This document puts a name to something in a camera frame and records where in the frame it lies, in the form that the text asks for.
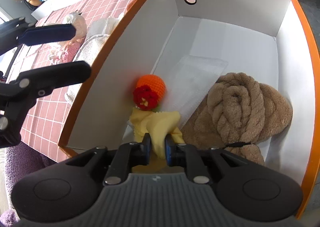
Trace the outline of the pink white crochet pouch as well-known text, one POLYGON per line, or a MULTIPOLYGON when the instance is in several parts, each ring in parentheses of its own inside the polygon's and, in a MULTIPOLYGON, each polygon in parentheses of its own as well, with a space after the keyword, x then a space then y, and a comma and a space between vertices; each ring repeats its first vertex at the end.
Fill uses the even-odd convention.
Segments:
POLYGON ((56 65, 71 62, 81 48, 84 40, 85 38, 81 38, 79 40, 54 43, 48 55, 50 64, 56 65))

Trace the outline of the white round washcloth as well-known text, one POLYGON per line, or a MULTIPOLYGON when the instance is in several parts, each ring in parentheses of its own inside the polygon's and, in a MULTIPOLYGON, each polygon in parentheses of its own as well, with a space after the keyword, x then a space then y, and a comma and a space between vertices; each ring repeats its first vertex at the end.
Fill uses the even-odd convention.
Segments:
MULTIPOLYGON (((73 61, 85 61, 87 64, 92 66, 98 53, 106 43, 110 35, 100 34, 89 37, 84 44, 80 47, 79 51, 75 55, 73 61)), ((70 85, 65 93, 65 100, 72 105, 79 90, 81 83, 70 85)))

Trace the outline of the orange crochet fruit toy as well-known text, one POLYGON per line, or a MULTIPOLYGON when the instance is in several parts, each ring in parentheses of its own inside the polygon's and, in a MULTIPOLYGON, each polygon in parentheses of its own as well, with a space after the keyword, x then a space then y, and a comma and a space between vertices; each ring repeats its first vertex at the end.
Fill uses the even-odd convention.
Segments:
POLYGON ((159 76, 149 74, 140 77, 133 91, 133 101, 136 106, 144 111, 158 107, 166 91, 166 86, 159 76))

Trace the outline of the yellow cloth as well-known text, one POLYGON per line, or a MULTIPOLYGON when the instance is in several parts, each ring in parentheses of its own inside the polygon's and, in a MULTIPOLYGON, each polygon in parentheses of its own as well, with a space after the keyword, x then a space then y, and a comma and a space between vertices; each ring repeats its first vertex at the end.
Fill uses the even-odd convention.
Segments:
POLYGON ((143 111, 138 108, 132 110, 130 122, 136 142, 142 142, 144 135, 148 133, 151 137, 151 157, 147 166, 135 166, 134 173, 156 173, 165 169, 165 137, 170 134, 173 141, 183 144, 182 132, 178 128, 181 116, 178 111, 143 111))

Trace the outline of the orange cardboard box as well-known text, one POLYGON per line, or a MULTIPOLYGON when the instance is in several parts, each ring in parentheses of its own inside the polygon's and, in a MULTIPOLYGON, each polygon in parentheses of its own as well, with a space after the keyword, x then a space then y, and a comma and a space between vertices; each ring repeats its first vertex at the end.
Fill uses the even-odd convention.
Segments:
POLYGON ((73 156, 132 140, 127 122, 137 79, 170 79, 185 56, 244 72, 290 101, 291 125, 260 148, 267 167, 301 185, 301 215, 319 169, 319 53, 298 0, 137 0, 93 62, 60 148, 73 156))

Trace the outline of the white plastic bag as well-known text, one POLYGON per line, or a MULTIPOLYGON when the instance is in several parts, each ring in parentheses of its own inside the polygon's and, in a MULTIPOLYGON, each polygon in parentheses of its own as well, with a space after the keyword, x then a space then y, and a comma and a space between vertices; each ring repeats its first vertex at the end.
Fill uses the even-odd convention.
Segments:
POLYGON ((81 38, 86 37, 87 35, 87 25, 84 17, 78 12, 72 12, 70 14, 67 14, 63 21, 63 24, 72 24, 75 29, 76 33, 75 36, 72 38, 72 40, 79 40, 81 38))

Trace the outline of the pink checkered tablecloth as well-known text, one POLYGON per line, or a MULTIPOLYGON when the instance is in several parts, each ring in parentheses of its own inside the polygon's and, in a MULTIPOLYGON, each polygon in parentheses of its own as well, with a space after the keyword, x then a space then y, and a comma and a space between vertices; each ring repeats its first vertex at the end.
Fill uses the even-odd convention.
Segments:
MULTIPOLYGON (((53 11, 37 22, 38 26, 62 23, 68 14, 80 14, 86 26, 101 18, 118 18, 127 11, 134 0, 81 0, 73 5, 53 11)), ((20 72, 72 61, 85 36, 69 42, 23 46, 12 65, 7 81, 13 81, 20 72)), ((60 162, 67 155, 58 146, 60 135, 66 122, 71 101, 66 99, 66 87, 53 90, 49 96, 37 99, 28 112, 21 129, 22 141, 53 161, 60 162)))

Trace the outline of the brown towel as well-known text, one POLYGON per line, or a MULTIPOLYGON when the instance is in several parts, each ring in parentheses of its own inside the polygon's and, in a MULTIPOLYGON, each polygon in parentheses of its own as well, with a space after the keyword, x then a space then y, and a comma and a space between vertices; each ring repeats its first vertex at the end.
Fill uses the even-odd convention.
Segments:
POLYGON ((182 128, 188 144, 201 150, 221 148, 264 165, 258 144, 291 122, 290 102, 270 85, 245 73, 222 75, 182 128))

